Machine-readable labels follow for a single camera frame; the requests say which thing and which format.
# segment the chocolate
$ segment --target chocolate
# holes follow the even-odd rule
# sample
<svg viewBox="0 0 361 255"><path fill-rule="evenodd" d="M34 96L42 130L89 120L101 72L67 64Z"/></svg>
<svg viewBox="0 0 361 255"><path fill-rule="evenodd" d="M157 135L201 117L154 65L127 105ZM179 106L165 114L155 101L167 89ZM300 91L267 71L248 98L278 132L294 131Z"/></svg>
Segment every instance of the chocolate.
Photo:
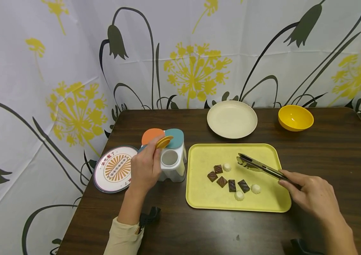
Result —
<svg viewBox="0 0 361 255"><path fill-rule="evenodd" d="M229 180L229 192L236 192L236 181Z"/></svg>
<svg viewBox="0 0 361 255"><path fill-rule="evenodd" d="M207 175L207 177L211 182L214 182L217 179L217 174L215 171L212 171Z"/></svg>
<svg viewBox="0 0 361 255"><path fill-rule="evenodd" d="M239 181L237 184L240 186L241 190L242 190L244 193L246 193L247 191L250 190L250 187L247 185L247 183L246 183L245 180L241 180L241 181Z"/></svg>
<svg viewBox="0 0 361 255"><path fill-rule="evenodd" d="M213 169L215 170L215 173L216 173L216 174L221 174L221 173L223 173L223 169L222 169L222 166L221 166L221 165L214 166Z"/></svg>
<svg viewBox="0 0 361 255"><path fill-rule="evenodd" d="M227 180L223 176L221 176L216 182L222 188L227 184Z"/></svg>

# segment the white chocolate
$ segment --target white chocolate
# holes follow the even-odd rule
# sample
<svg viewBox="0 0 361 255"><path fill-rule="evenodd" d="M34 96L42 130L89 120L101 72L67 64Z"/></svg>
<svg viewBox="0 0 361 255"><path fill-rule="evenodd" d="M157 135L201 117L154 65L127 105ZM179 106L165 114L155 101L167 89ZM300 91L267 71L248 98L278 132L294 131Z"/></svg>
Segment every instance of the white chocolate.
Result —
<svg viewBox="0 0 361 255"><path fill-rule="evenodd" d="M242 201L244 199L244 193L242 191L236 191L234 193L234 198L237 200L237 201Z"/></svg>
<svg viewBox="0 0 361 255"><path fill-rule="evenodd" d="M259 194L261 192L260 186L257 184L253 184L251 186L251 192L253 192L254 194Z"/></svg>
<svg viewBox="0 0 361 255"><path fill-rule="evenodd" d="M229 163L224 163L223 164L223 170L226 172L230 172L232 169L232 167L229 165Z"/></svg>

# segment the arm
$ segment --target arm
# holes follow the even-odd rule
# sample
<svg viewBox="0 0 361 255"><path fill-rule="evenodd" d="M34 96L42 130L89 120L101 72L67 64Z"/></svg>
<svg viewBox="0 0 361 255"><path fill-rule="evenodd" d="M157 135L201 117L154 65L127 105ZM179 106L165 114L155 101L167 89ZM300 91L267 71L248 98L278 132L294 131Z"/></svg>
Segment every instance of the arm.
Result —
<svg viewBox="0 0 361 255"><path fill-rule="evenodd" d="M281 172L288 179L302 186L299 191L289 182L278 181L278 184L287 188L294 202L320 221L328 255L358 255L352 229L339 211L334 188L326 180L317 176L286 170L281 170Z"/></svg>
<svg viewBox="0 0 361 255"><path fill-rule="evenodd" d="M125 192L118 217L112 221L110 239L104 255L135 255L144 231L139 231L139 218L145 196L161 174L161 150L155 150L162 137L153 139L146 148L131 159L131 184Z"/></svg>

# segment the yellow tray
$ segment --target yellow tray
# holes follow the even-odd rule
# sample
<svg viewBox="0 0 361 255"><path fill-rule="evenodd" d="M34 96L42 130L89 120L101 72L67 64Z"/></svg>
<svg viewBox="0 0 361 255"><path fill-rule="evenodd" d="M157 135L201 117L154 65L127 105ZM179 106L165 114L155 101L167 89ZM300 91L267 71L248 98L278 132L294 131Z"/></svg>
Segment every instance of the yellow tray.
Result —
<svg viewBox="0 0 361 255"><path fill-rule="evenodd" d="M186 201L197 209L245 210L284 213L291 207L288 191L278 185L277 179L263 172L255 172L237 164L237 153L243 153L274 169L282 169L277 151L269 144L195 144L189 149L188 174L186 182ZM218 174L227 180L236 180L237 184L244 179L251 186L261 187L260 194L250 191L244 194L243 201L234 198L229 192L229 184L221 188L216 181L211 182L207 174L213 166L229 163L230 172Z"/></svg>

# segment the hand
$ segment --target hand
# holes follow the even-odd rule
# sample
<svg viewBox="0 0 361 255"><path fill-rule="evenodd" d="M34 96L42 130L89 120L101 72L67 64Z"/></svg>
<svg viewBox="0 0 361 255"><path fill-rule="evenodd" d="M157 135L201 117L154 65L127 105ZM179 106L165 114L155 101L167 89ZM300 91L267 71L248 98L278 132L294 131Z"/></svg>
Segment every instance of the hand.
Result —
<svg viewBox="0 0 361 255"><path fill-rule="evenodd" d="M317 176L299 174L298 172L281 172L291 181L302 186L299 191L289 182L279 180L278 184L286 188L294 202L303 210L311 213L322 223L343 220L339 211L338 201L334 193L334 188L324 179Z"/></svg>
<svg viewBox="0 0 361 255"><path fill-rule="evenodd" d="M131 184L128 190L145 196L156 184L161 174L161 149L156 149L156 143L164 136L151 140L140 153L131 159Z"/></svg>

